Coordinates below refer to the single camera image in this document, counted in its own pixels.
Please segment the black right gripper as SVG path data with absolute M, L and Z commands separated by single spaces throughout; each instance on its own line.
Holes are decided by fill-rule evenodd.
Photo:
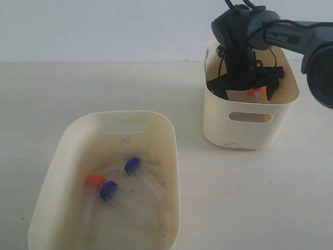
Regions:
M 266 86 L 267 100 L 272 99 L 280 79 L 284 78 L 283 67 L 264 66 L 251 48 L 226 49 L 219 46 L 216 52 L 223 58 L 226 73 L 221 74 L 222 67 L 218 67 L 218 76 L 207 81 L 207 87 L 214 90 L 214 95 L 229 100 L 226 90 L 246 91 Z

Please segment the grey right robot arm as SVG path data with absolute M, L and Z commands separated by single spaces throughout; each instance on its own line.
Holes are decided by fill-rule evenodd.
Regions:
M 309 90 L 323 106 L 332 108 L 332 23 L 292 21 L 265 6 L 229 5 L 211 23 L 219 45 L 216 48 L 226 73 L 207 81 L 207 88 L 228 100 L 227 91 L 265 88 L 271 100 L 285 76 L 281 66 L 264 66 L 255 51 L 273 46 L 303 55 L 301 72 Z

